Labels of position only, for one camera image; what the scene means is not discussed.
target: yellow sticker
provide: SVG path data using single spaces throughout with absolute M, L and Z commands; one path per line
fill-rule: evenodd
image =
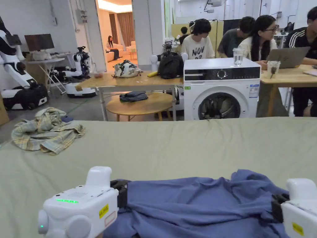
M 99 211 L 99 219 L 101 219 L 107 212 L 109 211 L 109 204 L 104 206 L 100 211 Z
M 304 229 L 300 225 L 298 225 L 294 222 L 292 222 L 292 224 L 293 224 L 293 230 L 296 231 L 301 236 L 304 236 Z

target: washing machine control panel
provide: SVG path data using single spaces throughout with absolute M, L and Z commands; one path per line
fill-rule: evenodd
M 260 78 L 260 67 L 185 70 L 185 81 Z

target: brown curtain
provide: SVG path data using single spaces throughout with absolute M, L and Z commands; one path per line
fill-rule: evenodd
M 118 20 L 121 28 L 122 38 L 125 46 L 130 46 L 134 41 L 134 22 L 132 12 L 118 13 Z
M 112 42 L 118 44 L 118 36 L 117 36 L 117 26 L 116 19 L 114 14 L 109 14 L 110 17 L 110 26 L 111 26 L 111 34 L 112 34 Z

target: washing machine control knob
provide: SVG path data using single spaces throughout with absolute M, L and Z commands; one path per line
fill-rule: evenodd
M 221 69 L 217 72 L 217 77 L 220 79 L 224 79 L 226 76 L 227 76 L 227 73 L 223 69 Z

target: black backpack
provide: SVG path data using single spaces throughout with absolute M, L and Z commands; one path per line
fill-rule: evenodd
M 175 53 L 168 52 L 161 56 L 161 62 L 158 65 L 158 74 L 164 79 L 177 78 L 183 76 L 184 62 L 183 58 Z

